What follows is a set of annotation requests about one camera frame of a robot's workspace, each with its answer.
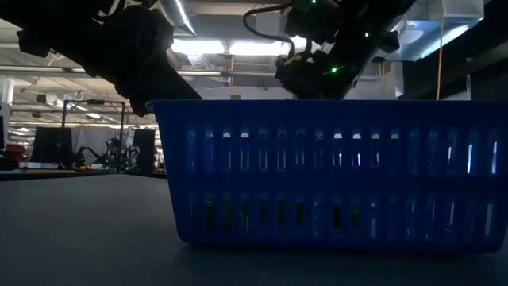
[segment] blue plastic basket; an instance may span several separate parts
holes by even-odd
[[[508,104],[158,101],[185,242],[494,252]]]

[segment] orange cable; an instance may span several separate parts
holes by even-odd
[[[443,36],[445,34],[445,0],[441,0],[441,43],[439,47],[439,64],[437,68],[437,93],[436,100],[439,100],[441,94],[441,68],[443,64]]]

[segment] computer monitor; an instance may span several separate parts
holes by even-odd
[[[72,134],[70,128],[37,127],[30,162],[58,163],[72,168]]]
[[[144,174],[153,173],[154,155],[153,152],[156,144],[156,131],[150,129],[136,129],[134,132],[133,146],[141,149],[140,155],[137,157],[137,165],[140,172]]]

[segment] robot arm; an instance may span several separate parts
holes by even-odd
[[[390,23],[416,0],[292,0],[277,7],[252,10],[246,17],[289,8],[285,32],[308,39],[306,50],[293,47],[280,57],[275,77],[299,99],[342,99],[354,86],[365,65],[382,48],[397,50],[397,33],[387,32]],[[50,48],[82,65],[87,74],[113,83],[117,92],[130,99],[135,114],[147,113],[144,105],[153,99],[200,99],[196,91],[169,64],[166,51],[173,41],[173,27],[156,2],[127,6],[105,17],[114,0],[0,0],[0,18],[23,29],[20,49],[46,56]],[[310,41],[333,44],[329,53],[310,52]]]
[[[18,33],[23,52],[60,52],[88,75],[113,83],[135,114],[146,114],[144,105],[153,99],[200,99],[167,60],[173,41],[167,19],[145,6],[123,10],[123,0],[111,16],[97,18],[113,1],[4,0],[0,18],[23,29]]]

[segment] gray table surface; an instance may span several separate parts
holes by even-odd
[[[443,256],[181,242],[167,181],[0,182],[0,285],[508,285],[508,244]]]

